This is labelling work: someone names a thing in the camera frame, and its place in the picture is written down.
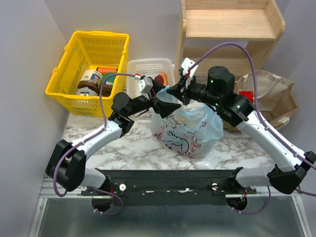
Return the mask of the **light blue plastic bag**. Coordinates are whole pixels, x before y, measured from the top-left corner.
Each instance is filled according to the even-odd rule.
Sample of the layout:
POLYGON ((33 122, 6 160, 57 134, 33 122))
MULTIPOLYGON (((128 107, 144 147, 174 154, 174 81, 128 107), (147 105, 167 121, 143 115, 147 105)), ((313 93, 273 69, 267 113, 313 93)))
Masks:
POLYGON ((165 118, 153 113, 150 130, 165 147, 192 158, 205 157, 224 135, 222 120, 207 105, 165 118))

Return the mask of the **red candy bag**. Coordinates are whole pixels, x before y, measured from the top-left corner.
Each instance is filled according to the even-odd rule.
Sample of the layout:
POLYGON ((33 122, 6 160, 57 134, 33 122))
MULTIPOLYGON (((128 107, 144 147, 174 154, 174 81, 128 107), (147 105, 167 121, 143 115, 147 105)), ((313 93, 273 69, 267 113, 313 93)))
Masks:
POLYGON ((246 91, 246 90, 240 90, 239 95, 244 96, 247 98, 251 103, 254 102, 254 92, 253 91, 246 91))

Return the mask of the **brown burlap tote bag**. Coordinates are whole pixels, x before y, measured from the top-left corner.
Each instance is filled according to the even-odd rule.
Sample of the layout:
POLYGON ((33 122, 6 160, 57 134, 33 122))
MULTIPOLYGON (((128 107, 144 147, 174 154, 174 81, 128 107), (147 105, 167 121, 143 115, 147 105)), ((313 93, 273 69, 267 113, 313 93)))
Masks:
POLYGON ((292 95, 294 82, 263 70, 256 71, 256 77, 259 110, 276 130, 280 130, 298 109, 292 95))

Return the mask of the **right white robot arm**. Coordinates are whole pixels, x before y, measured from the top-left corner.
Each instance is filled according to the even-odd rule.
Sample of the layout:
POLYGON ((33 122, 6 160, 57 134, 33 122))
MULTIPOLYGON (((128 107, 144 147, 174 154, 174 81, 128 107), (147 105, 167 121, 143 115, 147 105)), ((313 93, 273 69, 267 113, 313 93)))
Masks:
POLYGON ((222 120, 249 136, 274 160, 265 167, 237 168, 228 178, 232 189, 270 186, 283 194, 293 193, 315 163, 315 153, 304 152, 281 136, 234 87, 235 76, 227 68, 215 66, 208 70, 207 84, 182 76, 167 93, 184 105, 195 100, 214 107, 222 120))

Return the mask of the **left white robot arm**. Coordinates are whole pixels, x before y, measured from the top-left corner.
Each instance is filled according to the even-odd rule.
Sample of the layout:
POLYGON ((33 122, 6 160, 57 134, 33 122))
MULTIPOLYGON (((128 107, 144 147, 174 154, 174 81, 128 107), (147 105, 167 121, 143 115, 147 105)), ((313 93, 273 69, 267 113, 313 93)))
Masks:
POLYGON ((104 125, 80 139, 72 142, 63 139, 56 144, 45 170, 53 180, 54 189, 57 189, 58 185, 67 192, 79 186, 102 187, 106 182, 106 175, 96 168, 86 168, 87 160, 101 148, 130 131, 134 124, 130 116, 152 108, 165 118, 180 107, 178 103, 158 99, 153 89, 149 91, 148 97, 141 95, 130 98, 124 92, 116 94, 112 104, 113 112, 104 125))

